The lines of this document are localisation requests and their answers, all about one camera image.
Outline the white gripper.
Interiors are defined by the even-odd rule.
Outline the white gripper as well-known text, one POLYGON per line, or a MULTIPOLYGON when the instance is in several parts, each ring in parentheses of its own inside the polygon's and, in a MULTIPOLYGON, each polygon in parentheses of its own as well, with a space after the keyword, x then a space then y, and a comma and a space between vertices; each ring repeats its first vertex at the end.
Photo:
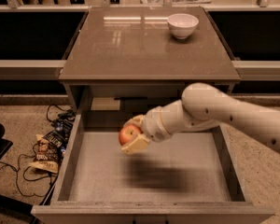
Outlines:
POLYGON ((141 127, 142 133, 122 134, 120 136, 121 150, 127 155, 134 154, 148 147, 150 138, 154 142, 162 142, 172 135, 165 127, 165 119, 169 112, 164 106, 157 106, 150 109, 145 115, 137 115, 124 123, 141 127))

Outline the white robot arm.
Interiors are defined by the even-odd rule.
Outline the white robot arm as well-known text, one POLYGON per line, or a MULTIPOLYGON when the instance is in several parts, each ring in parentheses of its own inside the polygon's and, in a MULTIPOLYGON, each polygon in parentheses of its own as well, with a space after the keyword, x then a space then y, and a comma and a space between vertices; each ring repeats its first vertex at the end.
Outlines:
POLYGON ((121 150, 133 154, 180 132, 199 132, 226 123, 280 152, 280 111, 236 100, 204 83, 187 86, 179 100, 150 109, 126 124, 140 129, 122 143, 121 150))

